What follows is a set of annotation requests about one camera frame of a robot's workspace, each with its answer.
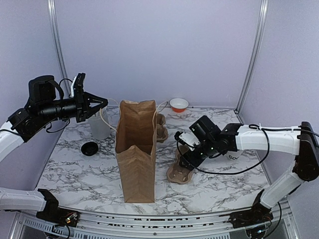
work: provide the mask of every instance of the orange bowl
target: orange bowl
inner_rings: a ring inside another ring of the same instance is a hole
[[[182,98],[174,98],[169,102],[171,109],[176,113],[182,113],[186,110],[188,102]]]

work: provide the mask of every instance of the robotic arm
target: robotic arm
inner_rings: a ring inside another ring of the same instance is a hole
[[[52,121],[67,121],[76,118],[83,122],[104,108],[108,100],[83,90],[85,73],[74,79],[71,98],[64,99],[63,90],[53,76],[40,76],[29,82],[29,99],[13,113],[0,128],[0,162],[13,150],[28,142],[35,134]],[[60,99],[55,100],[56,90]],[[56,198],[45,189],[23,191],[0,188],[0,210],[35,210],[37,217],[76,226],[78,212],[61,209]]]
[[[262,128],[258,125],[230,123],[220,130],[207,116],[191,125],[190,133],[177,132],[175,139],[190,146],[180,166],[193,170],[206,158],[238,150],[268,150],[295,155],[291,167],[270,187],[262,190],[249,210],[230,214],[234,228],[272,220],[271,208],[304,182],[319,176],[319,145],[308,122],[287,128]]]

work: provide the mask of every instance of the marble table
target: marble table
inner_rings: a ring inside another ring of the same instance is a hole
[[[155,203],[124,203],[115,158],[115,132],[105,140],[95,140],[88,122],[72,121],[64,130],[37,187],[53,193],[60,206],[76,210],[129,215],[185,215],[251,206],[257,193],[268,186],[261,166],[233,176],[210,175],[196,170],[186,185],[168,182],[166,171],[174,162],[174,134],[177,130],[189,130],[188,127],[202,115],[207,115],[221,129],[239,120],[232,110],[212,108],[192,108],[181,114],[165,108],[161,114],[166,116],[169,138],[157,144]],[[108,116],[110,123],[116,125],[118,109],[108,109]],[[98,153],[91,157],[81,153],[81,146],[89,141],[99,145]],[[257,162],[255,152],[245,151],[238,160],[220,156],[205,160],[200,167],[215,172],[237,172]]]

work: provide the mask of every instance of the white wall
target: white wall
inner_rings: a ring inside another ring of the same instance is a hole
[[[309,121],[319,132],[319,1],[271,0],[252,84],[242,111],[245,123],[292,126]],[[271,154],[272,180],[293,157]],[[302,239],[319,235],[319,179],[289,196]]]
[[[1,1],[0,124],[28,99],[28,82],[37,76],[61,78],[43,0]],[[33,190],[58,134],[40,132],[0,164],[0,187]],[[13,217],[0,214],[0,238],[7,238]]]
[[[235,108],[254,43],[259,0],[56,1],[69,77],[116,100]]]

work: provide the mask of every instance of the small black bowl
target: small black bowl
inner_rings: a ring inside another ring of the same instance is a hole
[[[95,142],[88,142],[82,145],[81,152],[86,156],[92,156],[99,150],[98,144]]]

